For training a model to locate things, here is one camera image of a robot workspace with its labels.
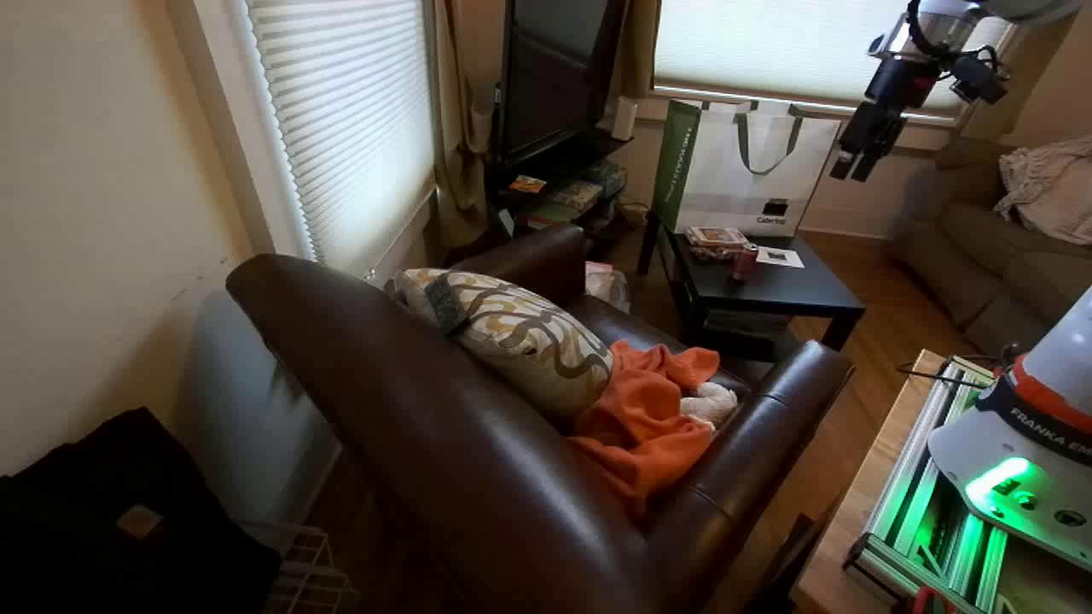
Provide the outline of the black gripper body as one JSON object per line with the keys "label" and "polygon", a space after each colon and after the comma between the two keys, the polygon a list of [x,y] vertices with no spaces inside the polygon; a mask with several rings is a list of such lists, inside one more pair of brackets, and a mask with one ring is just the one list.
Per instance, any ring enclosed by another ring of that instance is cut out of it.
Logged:
{"label": "black gripper body", "polygon": [[885,159],[903,126],[903,111],[917,111],[936,80],[938,70],[928,63],[885,57],[866,82],[863,103],[848,118],[840,148],[846,155]]}

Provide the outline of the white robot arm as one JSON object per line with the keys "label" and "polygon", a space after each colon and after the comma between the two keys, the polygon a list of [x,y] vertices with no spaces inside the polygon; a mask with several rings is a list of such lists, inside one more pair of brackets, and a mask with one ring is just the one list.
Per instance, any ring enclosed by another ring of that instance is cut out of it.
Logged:
{"label": "white robot arm", "polygon": [[[1004,80],[967,53],[983,19],[1055,26],[1089,0],[909,0],[869,46],[876,73],[840,134],[833,178],[866,181],[942,76],[967,103],[1004,97]],[[962,501],[1083,570],[1092,567],[1092,322],[1078,296],[1062,322],[954,425],[928,433],[928,453]]]}

